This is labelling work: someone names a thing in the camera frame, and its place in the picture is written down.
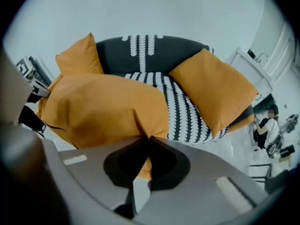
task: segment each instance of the black and white patterned cushion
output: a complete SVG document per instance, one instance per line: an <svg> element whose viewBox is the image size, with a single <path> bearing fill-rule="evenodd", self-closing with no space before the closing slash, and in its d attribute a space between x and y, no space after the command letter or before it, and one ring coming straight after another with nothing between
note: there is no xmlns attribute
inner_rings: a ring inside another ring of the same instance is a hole
<svg viewBox="0 0 300 225"><path fill-rule="evenodd" d="M202 43L171 36L131 35L96 43L105 74L164 72L169 74L203 48Z"/></svg>
<svg viewBox="0 0 300 225"><path fill-rule="evenodd" d="M198 108L167 74L136 72L119 75L156 87L165 95L169 112L169 139L184 143L205 143L219 139L227 133L228 127L213 138Z"/></svg>

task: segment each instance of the orange cushion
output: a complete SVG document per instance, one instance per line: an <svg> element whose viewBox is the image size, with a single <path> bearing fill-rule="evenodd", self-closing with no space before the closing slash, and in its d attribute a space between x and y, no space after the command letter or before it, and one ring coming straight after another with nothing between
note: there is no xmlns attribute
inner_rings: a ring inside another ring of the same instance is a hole
<svg viewBox="0 0 300 225"><path fill-rule="evenodd" d="M64 76L40 104L41 120L80 149L169 132L163 93L119 76Z"/></svg>
<svg viewBox="0 0 300 225"><path fill-rule="evenodd" d="M89 33L55 57L62 76L103 74L93 34Z"/></svg>
<svg viewBox="0 0 300 225"><path fill-rule="evenodd" d="M232 123L258 93L247 78L206 49L179 64L170 76L198 107L213 137Z"/></svg>
<svg viewBox="0 0 300 225"><path fill-rule="evenodd" d="M230 126L228 128L227 133L233 132L233 131L238 130L238 129L244 127L244 126L247 126L248 124L250 124L253 121L254 121L254 114L251 114L250 116L248 116L244 120L240 121L239 123L234 124L233 126Z"/></svg>

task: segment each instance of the white pattern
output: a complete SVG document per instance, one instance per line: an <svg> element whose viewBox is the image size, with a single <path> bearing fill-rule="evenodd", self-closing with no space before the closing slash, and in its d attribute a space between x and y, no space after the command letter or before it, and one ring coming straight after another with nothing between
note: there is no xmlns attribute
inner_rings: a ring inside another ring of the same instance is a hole
<svg viewBox="0 0 300 225"><path fill-rule="evenodd" d="M154 46L155 46L155 36L148 35L148 55L152 56L154 54Z"/></svg>
<svg viewBox="0 0 300 225"><path fill-rule="evenodd" d="M178 105L179 105L179 116L180 116L180 127L179 127L179 137L178 140L185 142L187 140L188 135L188 115L187 115L187 107L185 100L183 98L183 92L178 87L178 85L174 82L174 87L176 90Z"/></svg>
<svg viewBox="0 0 300 225"><path fill-rule="evenodd" d="M139 60L140 60L140 72L146 72L146 35L140 35L139 39Z"/></svg>
<svg viewBox="0 0 300 225"><path fill-rule="evenodd" d="M187 104L189 107L189 112L191 114L191 137L189 139L189 142L195 143L198 135L198 119L196 110L194 108L194 105L191 103L188 97L186 97Z"/></svg>
<svg viewBox="0 0 300 225"><path fill-rule="evenodd" d="M146 76L146 73L141 73L140 76L139 76L139 81L144 82L145 76Z"/></svg>
<svg viewBox="0 0 300 225"><path fill-rule="evenodd" d="M164 76L164 81L166 85L171 86L170 79L167 76ZM176 107L175 107L175 98L174 92L172 89L166 89L167 93L167 104L169 111L169 139L173 140L175 137L176 130Z"/></svg>
<svg viewBox="0 0 300 225"><path fill-rule="evenodd" d="M130 55L133 57L135 57L137 55L136 39L137 39L137 36L130 36Z"/></svg>
<svg viewBox="0 0 300 225"><path fill-rule="evenodd" d="M129 36L123 36L123 37L122 37L122 41L127 41L128 38L129 38Z"/></svg>
<svg viewBox="0 0 300 225"><path fill-rule="evenodd" d="M131 77L132 80L136 80L137 76L139 75L140 73L134 73Z"/></svg>
<svg viewBox="0 0 300 225"><path fill-rule="evenodd" d="M160 90L162 93L164 93L164 87L161 81L161 72L155 73L155 82L156 82L157 89Z"/></svg>
<svg viewBox="0 0 300 225"><path fill-rule="evenodd" d="M171 85L171 80L169 79L168 76L164 76L164 80L165 80L165 77L167 77L167 79L170 81L170 82L168 82L168 83L165 83L166 88L172 89L172 90L173 90L173 87L172 87L172 85Z"/></svg>
<svg viewBox="0 0 300 225"><path fill-rule="evenodd" d="M148 85L153 85L153 73L148 73L146 83L147 83Z"/></svg>
<svg viewBox="0 0 300 225"><path fill-rule="evenodd" d="M86 157L86 155L80 155L80 156L77 156L77 157L72 157L72 158L69 158L69 159L65 159L63 160L64 164L65 165L71 165L71 164L74 164L74 163L80 163L80 162L83 162L85 160L87 160L88 158Z"/></svg>
<svg viewBox="0 0 300 225"><path fill-rule="evenodd" d="M199 142L204 142L205 141L205 138L206 138L206 135L207 135L207 132L208 132L208 127L206 126L203 118L201 117L200 115L200 112L197 108L196 105L194 105L194 108L196 109L196 111L198 112L199 114L199 117L200 117L200 120L201 120L201 135L200 135L200 140Z"/></svg>

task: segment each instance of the gray surface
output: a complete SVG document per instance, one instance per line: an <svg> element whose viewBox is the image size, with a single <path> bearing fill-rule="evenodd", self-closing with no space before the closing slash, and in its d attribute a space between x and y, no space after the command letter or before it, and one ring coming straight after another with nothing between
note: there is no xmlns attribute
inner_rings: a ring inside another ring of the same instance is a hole
<svg viewBox="0 0 300 225"><path fill-rule="evenodd" d="M0 161L17 181L26 183L41 170L42 142L21 126L0 126Z"/></svg>
<svg viewBox="0 0 300 225"><path fill-rule="evenodd" d="M54 143L47 139L42 141L49 170L68 207L71 224L134 224L132 221L105 208L99 201L90 196L76 182L67 167L63 164Z"/></svg>
<svg viewBox="0 0 300 225"><path fill-rule="evenodd" d="M87 160L68 165L67 168L75 179L93 197L110 209L124 204L128 189L115 186L103 169L105 158L112 152L119 150L138 139L131 139L113 145L99 146L95 148L79 149L60 152L63 160L85 155Z"/></svg>
<svg viewBox="0 0 300 225"><path fill-rule="evenodd" d="M218 224L238 216L215 184L215 179L228 176L253 201L267 197L249 177L221 158L178 142L159 139L183 152L191 161L187 177L173 190L152 192L135 221L148 224Z"/></svg>

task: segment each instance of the wall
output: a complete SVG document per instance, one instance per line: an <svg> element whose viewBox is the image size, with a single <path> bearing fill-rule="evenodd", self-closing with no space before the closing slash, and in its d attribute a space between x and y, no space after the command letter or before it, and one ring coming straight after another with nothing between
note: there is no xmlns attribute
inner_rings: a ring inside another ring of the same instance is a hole
<svg viewBox="0 0 300 225"><path fill-rule="evenodd" d="M257 34L250 46L256 56L261 53L267 53L270 57L280 38L285 19L273 0L265 0L265 6L262 14L261 23ZM262 64L265 64L266 58L262 57Z"/></svg>
<svg viewBox="0 0 300 225"><path fill-rule="evenodd" d="M292 114L300 115L300 78L293 69L289 69L274 86L273 96L279 108L279 124L283 125L285 119ZM300 160L300 120L295 130L284 135L284 146L293 144L295 153L292 154L292 167Z"/></svg>
<svg viewBox="0 0 300 225"><path fill-rule="evenodd" d="M131 34L188 38L226 60L238 46L249 49L263 6L264 0L27 0L3 43L14 63L40 56L54 77L55 55L89 32L96 41Z"/></svg>

